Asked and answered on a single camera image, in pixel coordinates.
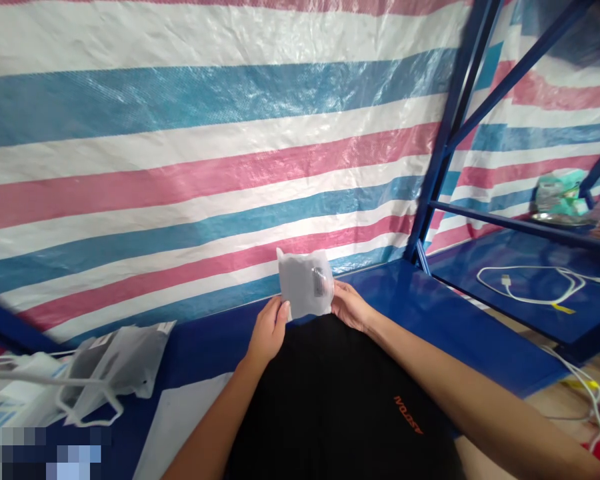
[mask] blue metal shelf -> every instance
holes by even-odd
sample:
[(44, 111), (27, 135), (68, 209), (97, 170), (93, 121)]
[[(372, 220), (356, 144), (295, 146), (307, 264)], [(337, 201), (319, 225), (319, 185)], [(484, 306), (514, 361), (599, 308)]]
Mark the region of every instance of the blue metal shelf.
[[(476, 274), (483, 267), (514, 265), (561, 266), (600, 277), (600, 254), (512, 230), (486, 235), (429, 258), (434, 277), (558, 342), (575, 361), (582, 362), (600, 351), (600, 284), (588, 281), (582, 290), (566, 300), (563, 306), (575, 310), (574, 314), (568, 314), (550, 305), (532, 305), (499, 295), (476, 280)], [(482, 278), (503, 290), (502, 273), (487, 271)], [(513, 282), (511, 292), (524, 298), (555, 299), (569, 286), (569, 282), (552, 269), (508, 273)]]

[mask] forearm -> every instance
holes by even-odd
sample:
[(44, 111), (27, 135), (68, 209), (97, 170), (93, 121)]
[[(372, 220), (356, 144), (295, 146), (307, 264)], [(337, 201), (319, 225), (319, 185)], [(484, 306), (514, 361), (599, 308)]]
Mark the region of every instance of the forearm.
[(600, 479), (600, 462), (516, 396), (382, 315), (380, 345), (488, 457), (520, 479)]
[(180, 449), (163, 480), (220, 480), (266, 365), (244, 359)]

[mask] striped tarp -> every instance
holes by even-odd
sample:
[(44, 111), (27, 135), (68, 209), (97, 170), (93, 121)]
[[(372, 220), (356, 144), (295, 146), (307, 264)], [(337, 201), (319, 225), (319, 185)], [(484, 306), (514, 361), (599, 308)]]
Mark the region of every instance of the striped tarp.
[[(506, 3), (476, 84), (473, 109), (568, 3)], [(441, 200), (506, 217), (525, 217), (541, 175), (568, 168), (588, 171), (599, 156), (600, 1), (459, 146)], [(600, 195), (600, 180), (593, 194)], [(494, 225), (438, 211), (428, 232), (427, 253), (496, 229)]]
[(0, 303), (76, 344), (398, 258), (470, 8), (0, 1)]

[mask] metal support beam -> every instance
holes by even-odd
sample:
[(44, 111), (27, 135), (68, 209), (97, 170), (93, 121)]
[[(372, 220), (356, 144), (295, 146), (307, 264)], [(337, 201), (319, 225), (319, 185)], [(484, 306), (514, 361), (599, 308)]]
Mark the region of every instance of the metal support beam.
[(424, 235), (429, 228), (433, 211), (429, 208), (428, 203), (431, 198), (437, 199), (444, 176), (449, 168), (448, 162), (444, 162), (447, 139), (452, 132), (452, 127), (457, 123), (458, 116), (464, 118), (466, 115), (473, 85), (480, 72), (486, 46), (489, 43), (488, 39), (485, 40), (484, 37), (491, 38), (502, 2), (503, 0), (476, 0), (469, 14), (465, 26), (465, 36), (458, 50), (451, 75), (449, 94), (440, 122), (440, 130), (435, 138), (431, 161), (422, 184), (418, 208), (404, 254), (404, 258), (410, 262), (415, 261), (416, 242), (419, 239), (424, 240)]
[(587, 204), (590, 209), (593, 208), (593, 197), (591, 196), (591, 189), (600, 178), (600, 158), (595, 163), (587, 178), (580, 184), (580, 197), (584, 197), (587, 200)]
[(429, 261), (427, 260), (425, 248), (424, 245), (422, 245), (420, 239), (418, 239), (418, 242), (416, 242), (415, 247), (418, 252), (418, 262), (420, 263), (420, 267), (428, 276), (431, 276), (431, 270), (429, 269)]
[(600, 240), (585, 235), (578, 235), (577, 233), (559, 230), (553, 227), (547, 227), (538, 223), (509, 219), (506, 217), (501, 217), (500, 215), (494, 215), (492, 213), (484, 213), (478, 210), (457, 207), (455, 205), (450, 205), (448, 203), (439, 201), (432, 201), (431, 206), (433, 208), (455, 213), (457, 215), (462, 215), (464, 217), (499, 225), (500, 227), (517, 230), (522, 233), (529, 233), (531, 235), (537, 235), (538, 237), (563, 243), (570, 247), (581, 247), (600, 253)]
[(14, 353), (56, 352), (60, 345), (0, 306), (0, 346)]
[(496, 104), (531, 70), (548, 50), (564, 35), (575, 22), (580, 20), (595, 0), (573, 0), (556, 18), (538, 41), (531, 47), (509, 72), (509, 74), (494, 88), (489, 96), (475, 110), (472, 116), (460, 127), (458, 132), (449, 140), (447, 152), (452, 152), (464, 138), (473, 130)]

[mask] white charging cable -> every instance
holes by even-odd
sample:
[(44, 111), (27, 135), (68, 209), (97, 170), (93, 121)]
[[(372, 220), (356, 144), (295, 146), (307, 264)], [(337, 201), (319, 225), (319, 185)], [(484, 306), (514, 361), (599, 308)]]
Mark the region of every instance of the white charging cable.
[[(568, 361), (564, 360), (564, 358), (562, 358), (560, 355), (558, 355), (552, 349), (550, 349), (544, 345), (541, 346), (540, 348), (542, 348), (542, 350), (544, 350), (545, 352), (550, 354), (552, 357), (555, 357), (558, 360), (560, 360), (560, 362), (562, 362), (562, 364), (566, 368), (568, 368), (568, 370), (571, 372), (571, 374), (582, 384), (583, 388), (587, 391), (587, 394), (589, 394), (589, 397), (591, 398), (591, 409), (589, 410), (589, 414), (585, 417), (578, 417), (578, 418), (547, 417), (547, 418), (551, 419), (551, 420), (589, 421), (589, 420), (591, 420), (592, 417), (594, 417), (596, 423), (598, 424), (599, 430), (598, 430), (598, 433), (589, 442), (589, 451), (591, 453), (593, 453), (593, 451), (595, 450), (595, 446), (600, 441), (600, 410), (598, 408), (598, 404), (600, 402), (600, 385), (587, 372), (579, 369), (575, 365), (572, 365)], [(595, 394), (592, 392), (591, 388), (589, 387), (588, 383), (583, 379), (583, 377), (587, 378), (588, 380), (590, 380), (591, 382), (596, 384), (596, 389), (595, 389), (596, 393)]]
[[(511, 289), (510, 289), (511, 278), (510, 278), (510, 276), (508, 276), (506, 274), (502, 275), (502, 277), (500, 278), (500, 282), (502, 283), (502, 285), (505, 288), (504, 292), (498, 290), (495, 287), (492, 287), (487, 282), (482, 280), (482, 278), (480, 277), (482, 275), (482, 272), (484, 272), (486, 270), (512, 270), (512, 269), (554, 269), (560, 275), (562, 275), (564, 278), (569, 280), (569, 288), (567, 288), (567, 291), (564, 292), (564, 294), (562, 294), (562, 296), (560, 296), (559, 298), (556, 298), (556, 300), (534, 300), (534, 299), (517, 297), (514, 294), (512, 294)], [(478, 280), (478, 282), (482, 283), (486, 288), (493, 290), (494, 292), (499, 293), (500, 295), (504, 295), (505, 297), (509, 297), (514, 300), (518, 300), (520, 302), (534, 303), (536, 305), (554, 305), (554, 304), (559, 305), (560, 303), (562, 303), (566, 299), (568, 299), (570, 296), (572, 296), (574, 293), (576, 293), (578, 290), (582, 289), (587, 284), (587, 280), (591, 280), (596, 283), (600, 283), (600, 277), (588, 277), (586, 275), (581, 275), (580, 273), (576, 273), (573, 270), (569, 270), (568, 268), (564, 268), (564, 267), (539, 267), (537, 265), (515, 265), (512, 267), (484, 267), (483, 269), (481, 269), (478, 272), (478, 274), (475, 277), (476, 277), (476, 280)]]
[[(75, 352), (76, 350), (67, 350), (64, 352), (48, 353), (47, 355), (50, 357), (62, 357), (63, 355), (70, 355)], [(21, 363), (20, 359), (28, 358), (28, 355), (0, 355), (0, 365), (18, 365)]]

